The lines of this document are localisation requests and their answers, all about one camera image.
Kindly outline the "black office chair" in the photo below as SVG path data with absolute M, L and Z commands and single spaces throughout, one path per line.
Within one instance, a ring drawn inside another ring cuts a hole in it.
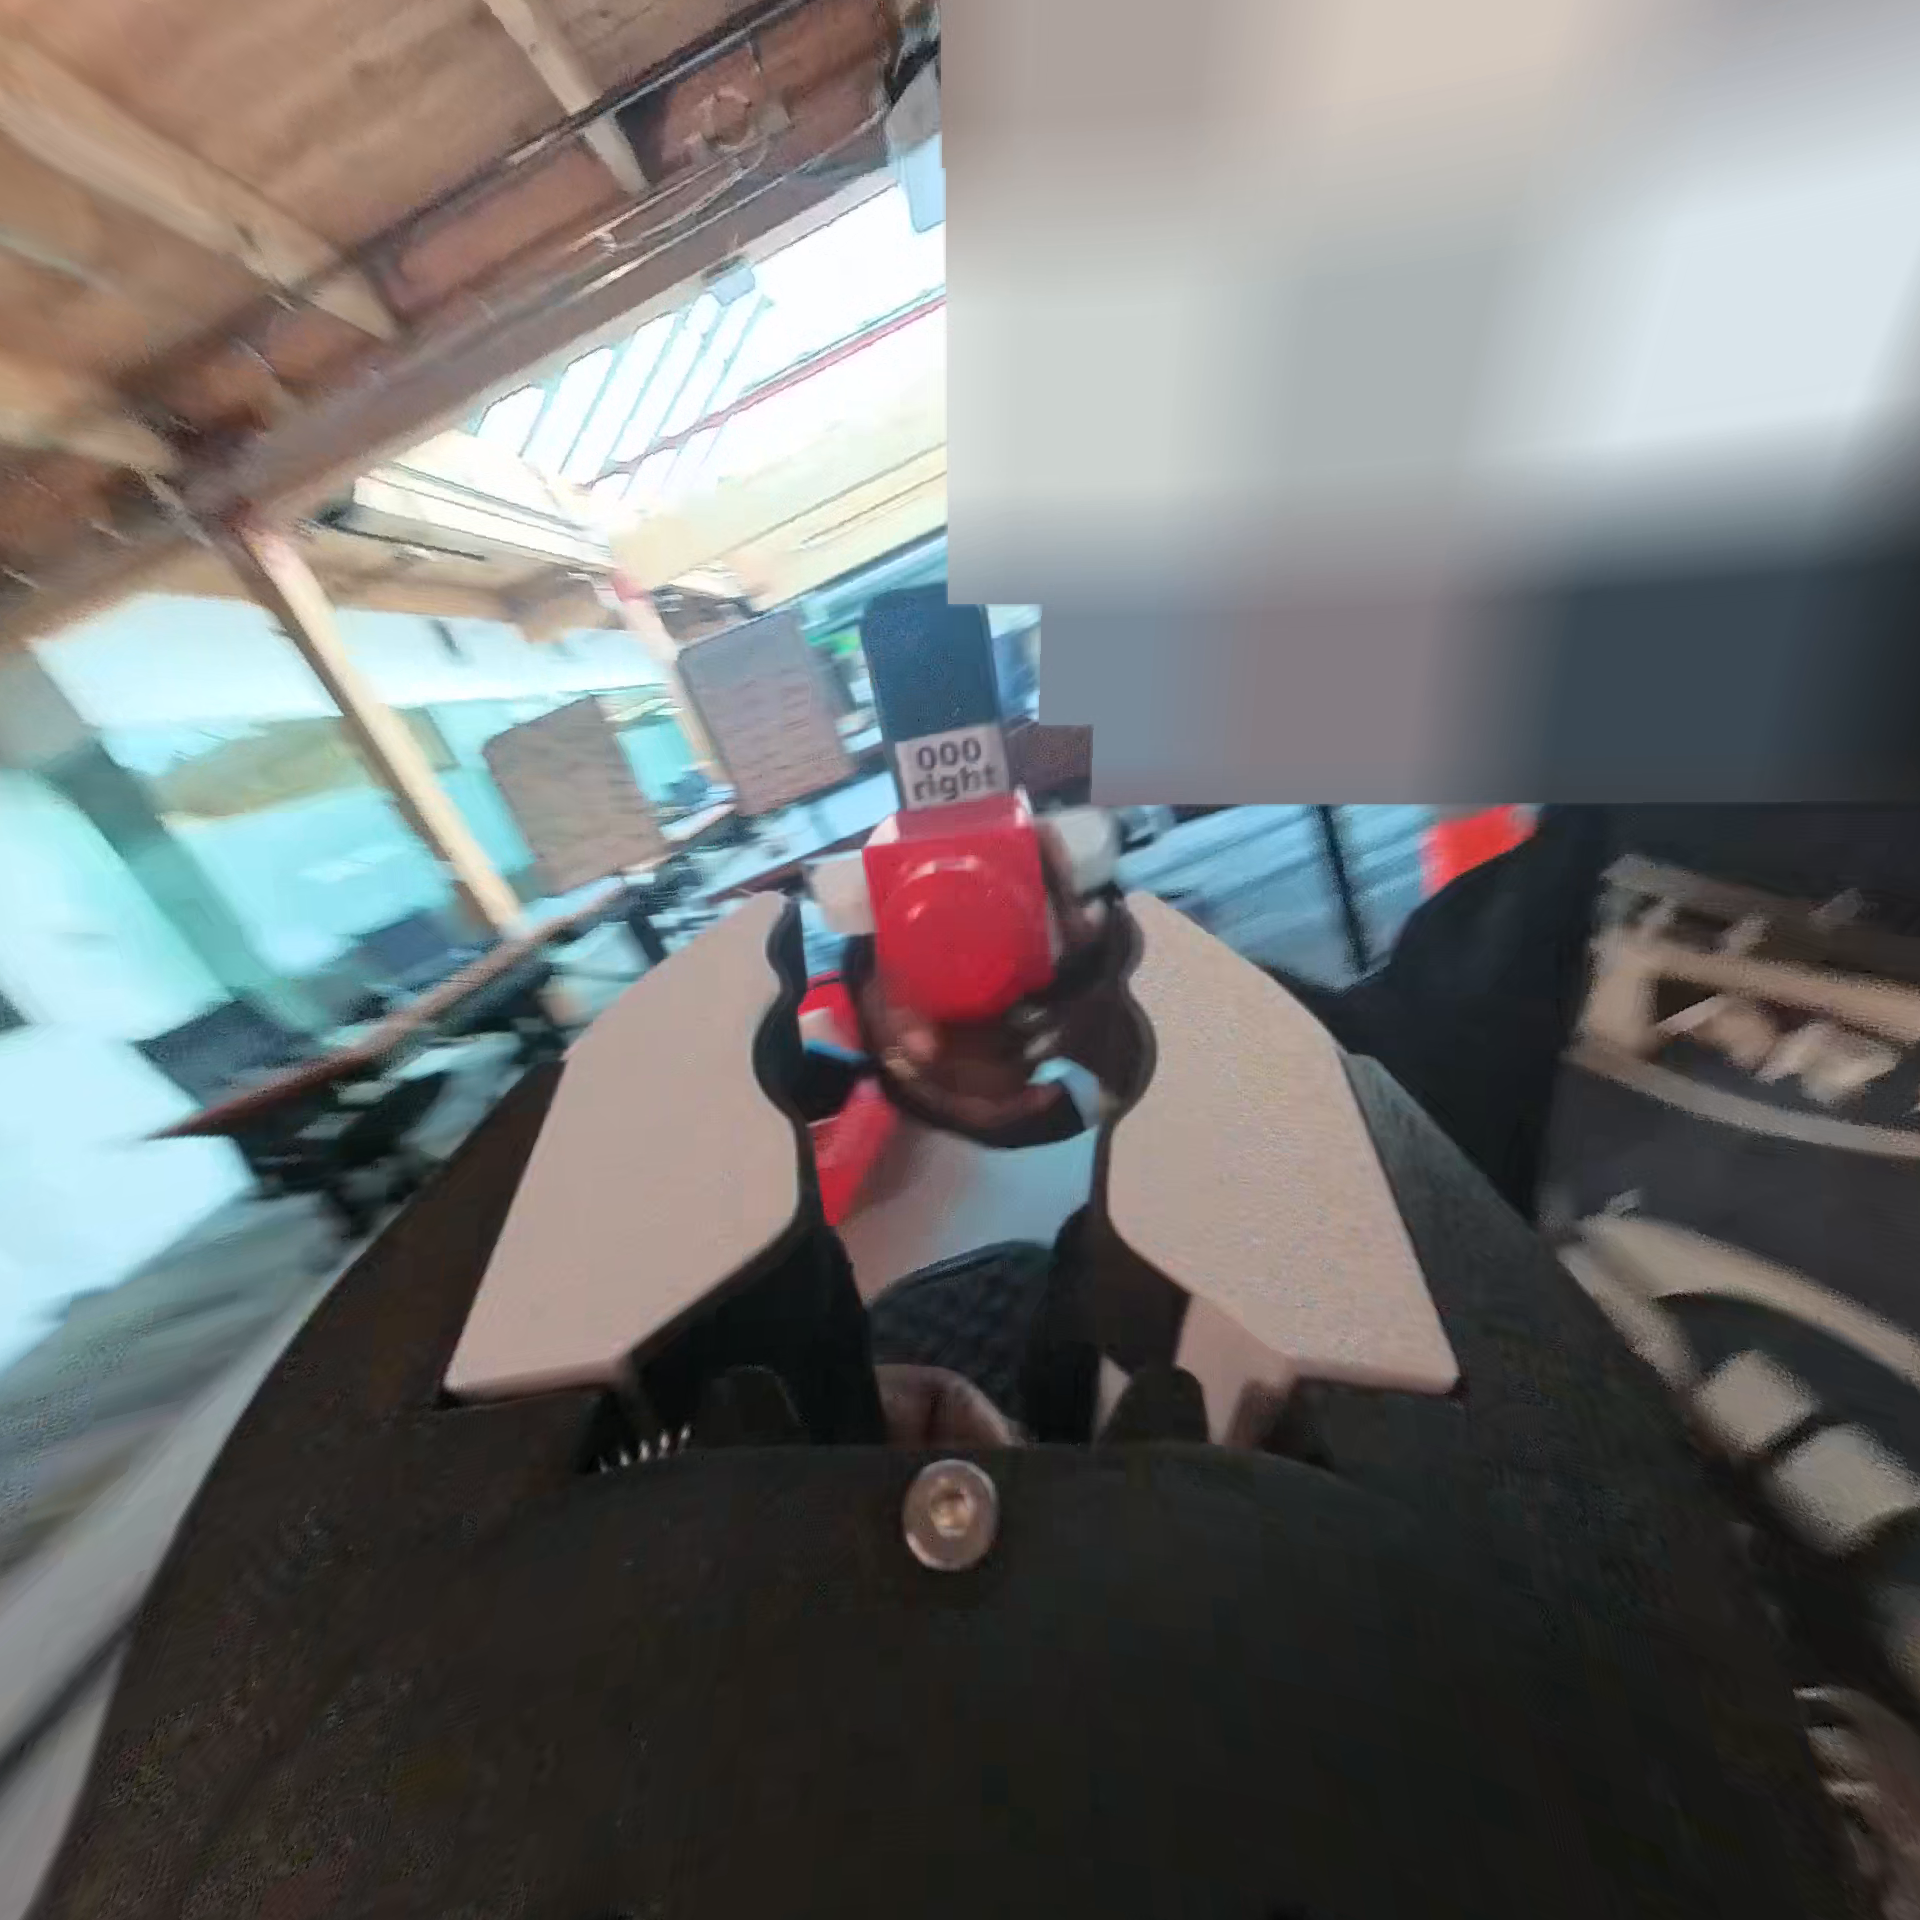
M 335 1083 L 243 1120 L 232 1144 L 263 1193 L 318 1198 L 358 1236 L 424 1184 L 417 1136 L 451 1083 L 447 1068 Z

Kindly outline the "person's right hand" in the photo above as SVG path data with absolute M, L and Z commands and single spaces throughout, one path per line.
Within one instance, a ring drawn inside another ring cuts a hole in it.
M 860 1043 L 884 1094 L 916 1124 L 991 1147 L 1051 1145 L 1119 1112 L 1068 998 L 1026 1002 L 985 1024 L 936 1024 L 878 980 L 854 993 Z

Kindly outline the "red studded toy block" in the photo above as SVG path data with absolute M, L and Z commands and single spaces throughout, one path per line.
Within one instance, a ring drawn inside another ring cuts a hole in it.
M 1024 795 L 902 810 L 863 869 L 881 985 L 913 1018 L 987 1024 L 1051 985 L 1057 926 Z

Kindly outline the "black mesh pad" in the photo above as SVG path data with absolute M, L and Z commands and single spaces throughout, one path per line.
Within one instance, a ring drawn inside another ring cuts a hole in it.
M 1011 1240 L 907 1274 L 868 1300 L 876 1363 L 967 1376 L 1017 1369 L 1049 1268 L 1046 1243 Z

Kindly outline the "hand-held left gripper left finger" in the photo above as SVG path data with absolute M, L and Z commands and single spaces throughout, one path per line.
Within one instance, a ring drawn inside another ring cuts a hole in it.
M 569 1048 L 457 1336 L 459 1404 L 612 1385 L 803 1212 L 803 1140 L 762 1068 L 795 1032 L 795 906 L 758 896 Z

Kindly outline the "black printed sweatshirt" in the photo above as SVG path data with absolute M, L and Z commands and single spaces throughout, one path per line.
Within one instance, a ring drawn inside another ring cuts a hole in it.
M 1879 1916 L 1916 1916 L 1918 826 L 1622 806 L 1544 1165 L 1793 1644 Z

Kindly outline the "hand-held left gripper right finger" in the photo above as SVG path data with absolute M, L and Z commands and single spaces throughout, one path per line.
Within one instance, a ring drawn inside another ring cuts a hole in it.
M 1132 893 L 1089 1195 L 1098 1422 L 1184 1369 L 1254 1450 L 1297 1385 L 1448 1400 L 1460 1368 L 1347 1053 L 1279 980 Z

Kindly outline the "brown-edged office desk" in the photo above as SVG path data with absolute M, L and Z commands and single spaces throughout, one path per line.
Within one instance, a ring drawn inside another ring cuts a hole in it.
M 505 936 L 433 990 L 394 1006 L 383 1019 L 360 1024 L 345 1038 L 311 1058 L 279 1068 L 206 1109 L 144 1133 L 144 1144 L 187 1139 L 232 1139 L 266 1114 L 315 1098 L 345 1081 L 380 1075 L 383 1065 L 428 1038 L 463 1004 L 511 977 L 578 933 L 591 930 L 625 904 L 639 881 L 650 881 L 657 865 L 601 877 L 584 890 L 577 906 Z

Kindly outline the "orange traffic cone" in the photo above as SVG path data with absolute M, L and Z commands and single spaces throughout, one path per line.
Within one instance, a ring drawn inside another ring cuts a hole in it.
M 1537 806 L 1436 810 L 1423 840 L 1424 893 L 1436 896 L 1454 881 L 1528 844 Z

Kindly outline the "whiteboard on black stand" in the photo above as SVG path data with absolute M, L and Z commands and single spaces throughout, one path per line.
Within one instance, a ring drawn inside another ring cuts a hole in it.
M 483 760 L 545 896 L 648 874 L 673 845 L 594 697 L 494 733 Z
M 744 819 L 816 801 L 857 776 L 825 660 L 795 610 L 694 640 L 679 650 L 676 667 Z

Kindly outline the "red plastic bin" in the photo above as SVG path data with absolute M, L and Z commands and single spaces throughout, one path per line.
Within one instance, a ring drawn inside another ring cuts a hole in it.
M 896 1112 L 857 1040 L 856 1009 L 838 977 L 807 985 L 800 1004 L 803 1114 L 823 1213 L 844 1228 L 896 1132 Z

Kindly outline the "wooden support post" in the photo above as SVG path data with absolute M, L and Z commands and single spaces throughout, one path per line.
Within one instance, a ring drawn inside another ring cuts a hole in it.
M 521 920 L 515 890 L 444 794 L 414 732 L 383 702 L 352 658 L 340 619 L 295 541 L 251 517 L 214 522 L 214 539 L 234 577 L 322 683 L 355 753 L 435 858 L 467 920 L 494 933 L 515 930 Z

